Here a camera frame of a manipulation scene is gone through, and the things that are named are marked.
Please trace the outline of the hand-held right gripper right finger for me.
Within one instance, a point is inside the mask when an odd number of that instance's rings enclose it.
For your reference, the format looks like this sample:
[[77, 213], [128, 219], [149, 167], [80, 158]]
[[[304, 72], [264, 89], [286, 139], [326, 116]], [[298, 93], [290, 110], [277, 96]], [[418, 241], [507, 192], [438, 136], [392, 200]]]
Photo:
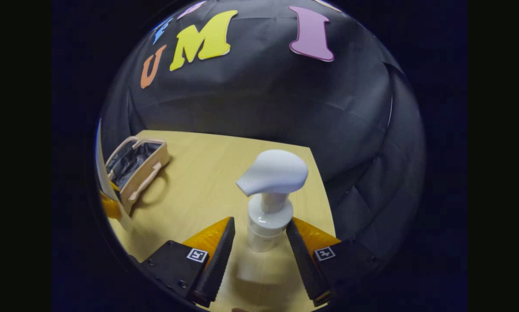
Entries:
[[355, 239], [341, 241], [299, 218], [286, 235], [315, 307], [360, 293], [380, 271], [380, 257]]

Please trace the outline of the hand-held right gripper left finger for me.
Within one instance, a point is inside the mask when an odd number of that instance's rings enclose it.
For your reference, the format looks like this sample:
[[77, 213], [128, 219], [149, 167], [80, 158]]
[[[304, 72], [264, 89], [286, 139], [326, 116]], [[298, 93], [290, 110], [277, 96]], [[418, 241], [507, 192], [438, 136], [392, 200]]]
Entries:
[[164, 292], [209, 307], [222, 284], [235, 232], [234, 218], [226, 217], [183, 243], [167, 241], [141, 261], [140, 269]]

